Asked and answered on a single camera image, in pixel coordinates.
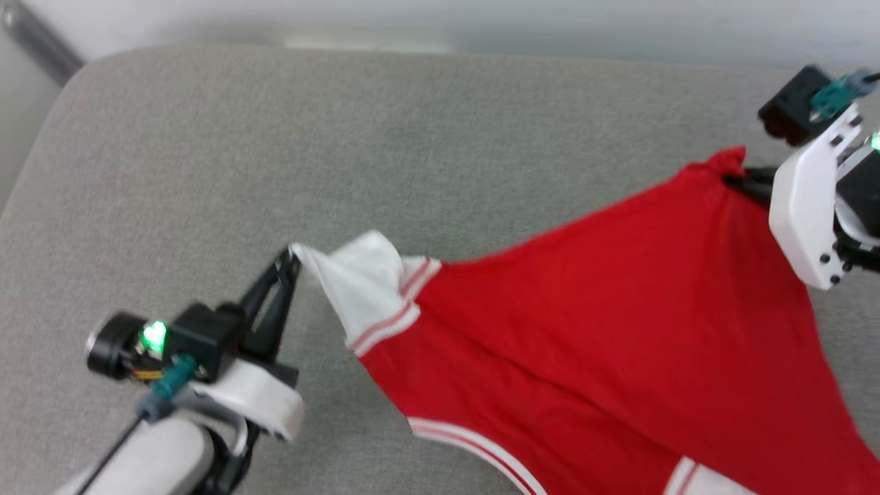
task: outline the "red stripe trim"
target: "red stripe trim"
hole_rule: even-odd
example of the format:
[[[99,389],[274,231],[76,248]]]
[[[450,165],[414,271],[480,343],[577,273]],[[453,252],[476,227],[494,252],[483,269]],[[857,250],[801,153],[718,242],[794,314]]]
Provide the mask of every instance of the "red stripe trim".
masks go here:
[[[373,334],[375,334],[376,332],[378,332],[381,329],[386,329],[386,328],[392,326],[394,323],[397,323],[398,321],[400,321],[400,319],[403,318],[404,314],[406,314],[407,311],[409,311],[409,309],[411,307],[413,307],[413,303],[409,302],[409,303],[407,303],[406,306],[403,306],[403,309],[398,311],[391,318],[389,318],[387,320],[382,320],[379,323],[376,323],[375,325],[373,325],[372,327],[369,327],[368,329],[364,330],[363,333],[361,334],[361,336],[359,336],[355,340],[355,342],[353,344],[351,344],[351,350],[356,351],[356,348],[362,346],[363,343],[366,342],[367,339],[369,339]]]
[[[467,445],[469,445],[469,446],[471,446],[471,447],[476,448],[477,450],[481,451],[483,454],[486,454],[486,455],[488,455],[489,457],[491,457],[491,458],[495,459],[496,461],[498,461],[498,463],[501,464],[501,465],[507,470],[507,472],[510,473],[511,476],[513,476],[514,478],[516,478],[517,481],[518,481],[522,486],[525,487],[525,489],[529,492],[529,495],[536,495],[535,491],[531,488],[531,486],[529,486],[529,484],[526,483],[526,481],[525,481],[520,475],[518,475],[517,472],[514,471],[514,470],[508,465],[507,462],[503,461],[502,459],[499,459],[497,455],[492,454],[492,453],[489,452],[486,448],[484,448],[484,446],[480,445],[479,443],[477,443],[477,442],[475,442],[475,441],[473,441],[473,440],[466,439],[466,438],[461,437],[461,436],[459,436],[459,435],[456,435],[456,434],[454,434],[454,433],[449,433],[449,432],[447,432],[447,431],[445,431],[445,430],[437,430],[436,428],[431,428],[430,426],[414,426],[414,427],[413,427],[413,431],[414,431],[414,432],[432,433],[432,434],[435,434],[435,435],[438,435],[438,436],[441,436],[441,437],[446,437],[446,438],[453,439],[453,440],[456,440],[456,441],[461,442],[461,443],[465,443],[465,444],[467,444]]]
[[[688,471],[687,477],[685,478],[685,482],[681,484],[681,490],[678,491],[678,495],[685,495],[685,491],[687,490],[687,486],[689,484],[691,484],[691,482],[693,481],[693,475],[697,474],[697,467],[698,466],[699,466],[699,464],[697,464],[695,462],[694,465],[691,467],[691,470]]]
[[[405,284],[403,284],[403,287],[400,287],[400,295],[401,296],[406,296],[407,292],[409,291],[410,288],[412,288],[415,281],[419,277],[424,275],[426,271],[428,271],[428,266],[430,266],[430,264],[431,264],[430,258],[426,258],[425,262],[422,263],[422,266],[420,266],[419,269],[415,271],[415,273],[409,278],[409,280],[407,280],[407,282]]]

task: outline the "white stripe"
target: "white stripe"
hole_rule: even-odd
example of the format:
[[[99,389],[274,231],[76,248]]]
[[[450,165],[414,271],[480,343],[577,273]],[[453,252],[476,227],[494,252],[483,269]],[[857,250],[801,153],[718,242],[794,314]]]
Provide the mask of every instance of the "white stripe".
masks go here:
[[[416,437],[419,437],[420,439],[434,440],[435,442],[440,442],[440,443],[443,443],[446,445],[451,445],[453,447],[458,447],[462,450],[465,450],[467,452],[470,452],[471,454],[476,455],[477,457],[480,457],[483,461],[488,462],[489,464],[494,466],[495,469],[498,469],[499,471],[501,471],[502,474],[504,474],[507,477],[507,479],[509,479],[511,482],[513,482],[513,484],[516,485],[517,488],[524,495],[532,495],[532,493],[527,488],[525,488],[525,486],[523,486],[522,483],[519,482],[517,477],[513,476],[513,473],[511,473],[503,464],[498,462],[494,457],[492,457],[489,454],[486,454],[486,452],[484,452],[483,450],[478,449],[469,443],[465,443],[463,441],[460,441],[460,440],[457,440],[455,438],[448,437],[445,435],[441,435],[441,434],[430,433],[430,432],[419,432],[416,430],[413,430],[413,434]]]
[[[717,471],[682,457],[678,466],[672,471],[664,495],[755,495],[755,493]]]
[[[404,284],[401,285],[402,287],[403,285],[410,283],[409,287],[407,287],[407,292],[401,294],[404,299],[414,300],[415,297],[419,295],[419,292],[421,292],[422,289],[425,288],[425,285],[428,284],[428,281],[430,281],[430,279],[433,278],[434,275],[436,275],[437,272],[440,271],[440,268],[443,266],[443,264],[437,260],[431,258],[426,259],[428,260],[428,268],[420,273],[418,278],[414,278],[411,283],[409,281],[406,281]]]
[[[542,487],[541,483],[539,483],[538,480],[534,476],[532,476],[532,473],[530,473],[529,470],[525,468],[523,463],[518,461],[517,458],[513,455],[510,455],[510,453],[504,450],[501,446],[494,443],[492,440],[489,440],[486,437],[480,435],[479,433],[467,430],[466,428],[462,428],[461,426],[450,425],[449,423],[440,423],[438,421],[430,421],[428,419],[421,419],[418,417],[410,417],[408,418],[408,421],[410,427],[413,428],[413,432],[416,436],[421,436],[425,438],[428,438],[430,436],[432,440],[450,443],[458,447],[464,448],[469,452],[473,452],[475,449],[473,449],[473,447],[467,443],[462,443],[459,440],[455,440],[454,437],[460,437],[476,445],[479,445],[480,448],[484,449],[491,455],[480,454],[477,452],[474,453],[479,455],[483,459],[486,459],[487,462],[491,463],[493,466],[503,472],[508,478],[513,480],[514,483],[519,487],[519,489],[523,490],[523,493],[529,492],[527,490],[524,490],[524,487],[517,482],[516,477],[514,477],[512,473],[507,472],[503,464],[499,462],[493,462],[494,459],[492,459],[492,456],[500,459],[505,464],[510,466],[510,469],[517,473],[517,476],[521,477],[523,481],[525,481],[525,483],[529,486],[529,488],[531,488],[532,491],[535,492],[536,495],[546,495],[544,487]],[[430,432],[419,432],[417,431],[418,428],[429,428],[431,430],[437,430],[442,434],[451,435],[453,438],[444,437],[442,440],[435,439],[433,437],[436,435],[432,435]]]
[[[397,320],[394,324],[388,325],[376,332],[369,337],[367,340],[363,341],[362,344],[358,345],[356,348],[352,348],[352,344],[357,339],[350,339],[346,342],[346,345],[355,353],[355,355],[360,358],[364,354],[370,351],[372,347],[379,342],[385,340],[388,337],[396,336],[397,334],[403,332],[409,327],[413,326],[416,320],[419,319],[419,316],[422,314],[422,310],[416,304],[410,304],[409,309]]]
[[[681,461],[678,461],[678,466],[672,470],[672,476],[669,478],[669,483],[666,484],[663,495],[681,495],[681,489],[684,488],[687,476],[691,474],[691,469],[695,464],[687,457],[682,457]]]
[[[400,260],[403,262],[403,273],[400,275],[400,281],[397,284],[398,293],[400,293],[403,287],[413,279],[413,275],[419,271],[419,268],[428,262],[428,257],[403,256]]]

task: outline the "yellow wire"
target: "yellow wire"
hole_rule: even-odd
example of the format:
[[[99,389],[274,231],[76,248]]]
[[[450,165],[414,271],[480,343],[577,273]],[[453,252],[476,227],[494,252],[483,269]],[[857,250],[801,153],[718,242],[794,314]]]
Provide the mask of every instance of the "yellow wire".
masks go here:
[[[135,372],[135,378],[138,380],[158,380],[162,378],[164,373],[160,371],[152,371],[152,372]]]

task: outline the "green led light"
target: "green led light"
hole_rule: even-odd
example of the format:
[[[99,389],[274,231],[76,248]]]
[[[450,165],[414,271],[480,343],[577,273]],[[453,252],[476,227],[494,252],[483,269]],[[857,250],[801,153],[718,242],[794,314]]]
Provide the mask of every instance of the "green led light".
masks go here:
[[[165,334],[167,333],[168,328],[165,324],[159,320],[155,320],[143,327],[143,332],[141,332],[141,344],[153,352],[162,354],[162,350],[165,348]]]

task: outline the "gray upholstered surface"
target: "gray upholstered surface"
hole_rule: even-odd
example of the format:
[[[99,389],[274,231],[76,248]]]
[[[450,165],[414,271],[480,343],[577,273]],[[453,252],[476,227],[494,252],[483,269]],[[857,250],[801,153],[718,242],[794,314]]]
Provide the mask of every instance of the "gray upholstered surface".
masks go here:
[[[128,420],[141,390],[84,365],[109,311],[172,316],[234,297],[291,240],[330,249],[376,227],[404,253],[468,258],[725,146],[778,162],[785,148],[755,112],[790,75],[222,47],[89,66],[0,220],[2,492],[52,491]],[[814,300],[876,452],[880,277],[855,273]],[[242,493],[513,492],[475,457],[408,433],[314,283],[299,290],[282,359],[302,369],[308,418],[296,445],[259,445]]]

